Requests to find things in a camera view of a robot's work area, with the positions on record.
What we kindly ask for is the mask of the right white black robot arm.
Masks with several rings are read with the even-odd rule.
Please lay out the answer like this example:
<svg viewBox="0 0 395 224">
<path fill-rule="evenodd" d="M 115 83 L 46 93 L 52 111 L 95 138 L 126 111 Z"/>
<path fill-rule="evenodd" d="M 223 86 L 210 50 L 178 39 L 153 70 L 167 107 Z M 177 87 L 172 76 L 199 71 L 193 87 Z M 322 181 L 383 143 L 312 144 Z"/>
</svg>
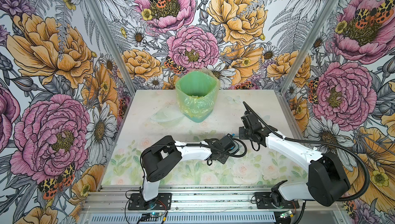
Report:
<svg viewBox="0 0 395 224">
<path fill-rule="evenodd" d="M 322 153 L 300 143 L 288 141 L 276 129 L 263 126 L 258 117 L 245 112 L 239 128 L 240 139 L 250 140 L 290 159 L 308 174 L 306 180 L 288 182 L 283 180 L 271 189 L 271 204 L 277 208 L 292 200 L 314 200 L 329 207 L 349 189 L 350 182 L 342 168 L 340 159 L 332 152 Z"/>
</svg>

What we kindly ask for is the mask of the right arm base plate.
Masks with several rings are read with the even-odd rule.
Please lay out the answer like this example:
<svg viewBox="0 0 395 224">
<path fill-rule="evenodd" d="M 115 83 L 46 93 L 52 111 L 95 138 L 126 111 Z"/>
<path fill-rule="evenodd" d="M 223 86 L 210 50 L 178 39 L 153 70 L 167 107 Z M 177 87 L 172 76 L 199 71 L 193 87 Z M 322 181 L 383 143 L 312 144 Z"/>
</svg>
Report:
<svg viewBox="0 0 395 224">
<path fill-rule="evenodd" d="M 256 192 L 252 198 L 257 209 L 299 209 L 298 201 L 285 200 L 275 192 Z"/>
</svg>

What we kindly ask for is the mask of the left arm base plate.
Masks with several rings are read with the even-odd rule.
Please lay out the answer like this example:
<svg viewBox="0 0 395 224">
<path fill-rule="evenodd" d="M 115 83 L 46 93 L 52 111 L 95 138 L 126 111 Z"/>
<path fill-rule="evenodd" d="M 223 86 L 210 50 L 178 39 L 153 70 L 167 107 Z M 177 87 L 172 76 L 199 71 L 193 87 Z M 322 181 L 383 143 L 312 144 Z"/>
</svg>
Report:
<svg viewBox="0 0 395 224">
<path fill-rule="evenodd" d="M 170 210 L 171 203 L 171 193 L 159 193 L 156 198 L 149 201 L 145 201 L 141 193 L 133 193 L 129 198 L 127 209 L 129 211 Z"/>
</svg>

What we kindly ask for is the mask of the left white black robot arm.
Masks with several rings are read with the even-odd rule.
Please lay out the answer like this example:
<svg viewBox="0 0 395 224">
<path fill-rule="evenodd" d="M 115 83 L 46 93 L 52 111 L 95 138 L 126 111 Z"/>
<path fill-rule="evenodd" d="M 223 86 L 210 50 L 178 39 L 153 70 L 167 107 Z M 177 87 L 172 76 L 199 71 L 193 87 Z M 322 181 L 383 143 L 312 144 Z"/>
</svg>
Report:
<svg viewBox="0 0 395 224">
<path fill-rule="evenodd" d="M 205 139 L 196 143 L 180 142 L 165 136 L 140 155 L 143 184 L 140 190 L 142 206 L 153 209 L 159 200 L 159 184 L 180 162 L 199 160 L 211 165 L 213 161 L 225 164 L 227 159 L 242 158 L 246 144 L 227 134 L 221 139 Z"/>
</svg>

